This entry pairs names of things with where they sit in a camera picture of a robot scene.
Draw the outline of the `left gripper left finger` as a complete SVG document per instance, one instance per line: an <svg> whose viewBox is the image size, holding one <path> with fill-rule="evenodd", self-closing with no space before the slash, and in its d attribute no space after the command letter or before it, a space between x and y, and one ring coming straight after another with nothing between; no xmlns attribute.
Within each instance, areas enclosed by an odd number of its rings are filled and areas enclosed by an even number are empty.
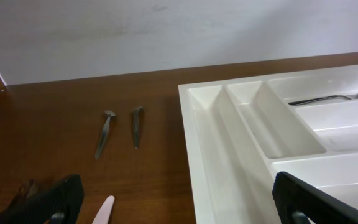
<svg viewBox="0 0 358 224"><path fill-rule="evenodd" d="M70 174L23 203L0 212L0 224L76 223L85 196L81 177Z"/></svg>

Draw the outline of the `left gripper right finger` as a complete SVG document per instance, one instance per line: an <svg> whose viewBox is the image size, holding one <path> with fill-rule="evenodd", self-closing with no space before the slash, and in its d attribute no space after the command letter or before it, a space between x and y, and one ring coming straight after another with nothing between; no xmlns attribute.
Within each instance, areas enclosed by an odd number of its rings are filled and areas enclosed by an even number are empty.
<svg viewBox="0 0 358 224"><path fill-rule="evenodd" d="M358 210L287 172L276 174L272 196L282 223L358 224Z"/></svg>

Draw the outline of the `white cutlery tray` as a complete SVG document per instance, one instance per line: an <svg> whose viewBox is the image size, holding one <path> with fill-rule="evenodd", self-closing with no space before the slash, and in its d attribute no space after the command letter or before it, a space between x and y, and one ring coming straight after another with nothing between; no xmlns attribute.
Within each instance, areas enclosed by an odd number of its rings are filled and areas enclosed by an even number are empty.
<svg viewBox="0 0 358 224"><path fill-rule="evenodd" d="M198 223L278 223L281 171L358 209L358 65L178 90Z"/></svg>

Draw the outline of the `metal fork dark handle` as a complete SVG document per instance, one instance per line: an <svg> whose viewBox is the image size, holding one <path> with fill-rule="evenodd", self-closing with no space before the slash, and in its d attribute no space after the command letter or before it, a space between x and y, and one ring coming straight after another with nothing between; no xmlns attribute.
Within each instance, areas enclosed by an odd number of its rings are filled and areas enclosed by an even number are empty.
<svg viewBox="0 0 358 224"><path fill-rule="evenodd" d="M315 103L315 102L318 102L318 101L331 100L331 99L336 99L336 98L342 98L342 99L345 99L345 100L351 100L352 99L351 97L345 96L345 95L331 95L331 96L313 98L313 99L308 99L308 100L293 101L293 102L289 102L288 104L291 105L291 106L298 106L298 105L306 105L306 104L309 104L309 103Z"/></svg>

